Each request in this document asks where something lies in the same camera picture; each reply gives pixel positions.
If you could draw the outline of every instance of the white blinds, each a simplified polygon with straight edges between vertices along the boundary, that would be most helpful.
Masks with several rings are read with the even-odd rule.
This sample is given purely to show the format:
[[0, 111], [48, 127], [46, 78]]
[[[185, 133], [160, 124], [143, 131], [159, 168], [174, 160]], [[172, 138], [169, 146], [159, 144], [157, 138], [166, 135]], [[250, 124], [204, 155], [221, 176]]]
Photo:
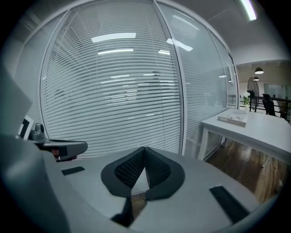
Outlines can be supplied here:
[[[197, 157], [203, 127], [201, 121], [226, 109], [226, 80], [222, 62], [207, 28], [179, 11], [159, 4], [178, 46], [186, 82], [187, 134], [185, 156]], [[221, 137], [209, 135], [211, 151]]]
[[172, 51], [151, 4], [71, 11], [42, 70], [50, 138], [84, 140], [79, 157], [151, 146], [178, 153], [180, 100]]

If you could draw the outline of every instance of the ceiling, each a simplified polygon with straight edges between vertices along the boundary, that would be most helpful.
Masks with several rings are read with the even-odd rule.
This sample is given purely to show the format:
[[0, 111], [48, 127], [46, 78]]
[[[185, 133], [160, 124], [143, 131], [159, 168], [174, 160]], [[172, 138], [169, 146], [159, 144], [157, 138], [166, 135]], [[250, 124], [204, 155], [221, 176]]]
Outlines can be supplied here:
[[[248, 21], [239, 0], [160, 1], [176, 7], [181, 6], [205, 19], [226, 42], [237, 65], [290, 59], [288, 49], [276, 28], [267, 18], [263, 8], [255, 1], [252, 1], [252, 4], [257, 20], [251, 22]], [[85, 0], [39, 0], [20, 19], [13, 32], [14, 37], [25, 41], [28, 35], [50, 15], [66, 5], [77, 2]]]

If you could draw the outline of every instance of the table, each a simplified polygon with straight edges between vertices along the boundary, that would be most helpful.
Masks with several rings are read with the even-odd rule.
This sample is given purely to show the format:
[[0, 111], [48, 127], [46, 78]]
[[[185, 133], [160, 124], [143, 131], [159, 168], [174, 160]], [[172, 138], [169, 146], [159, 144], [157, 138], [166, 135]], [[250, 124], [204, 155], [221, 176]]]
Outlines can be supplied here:
[[291, 126], [279, 117], [248, 112], [246, 127], [217, 120], [221, 115], [235, 115], [235, 109], [228, 109], [202, 121], [203, 137], [198, 155], [204, 160], [208, 144], [208, 133], [216, 133], [233, 141], [248, 145], [273, 158], [291, 165]]

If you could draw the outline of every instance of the office chair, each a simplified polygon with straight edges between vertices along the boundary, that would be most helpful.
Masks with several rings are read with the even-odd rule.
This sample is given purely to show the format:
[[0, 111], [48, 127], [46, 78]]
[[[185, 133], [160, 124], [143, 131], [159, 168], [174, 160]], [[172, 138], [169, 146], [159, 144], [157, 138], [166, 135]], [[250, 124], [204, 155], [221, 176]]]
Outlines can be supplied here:
[[266, 110], [266, 114], [271, 115], [271, 116], [276, 116], [274, 102], [271, 100], [270, 95], [263, 94], [263, 104]]

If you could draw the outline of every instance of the black mesh panel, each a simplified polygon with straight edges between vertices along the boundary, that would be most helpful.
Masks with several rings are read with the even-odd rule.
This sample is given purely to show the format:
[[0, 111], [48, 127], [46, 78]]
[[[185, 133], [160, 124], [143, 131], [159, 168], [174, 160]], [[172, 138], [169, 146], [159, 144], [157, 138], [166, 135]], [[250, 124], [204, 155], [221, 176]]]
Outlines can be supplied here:
[[150, 188], [164, 182], [171, 173], [170, 166], [149, 151], [145, 152], [145, 170]]
[[138, 177], [142, 173], [145, 167], [145, 156], [144, 152], [140, 152], [135, 155], [132, 159], [119, 165], [114, 173], [116, 177], [130, 188], [133, 188]]

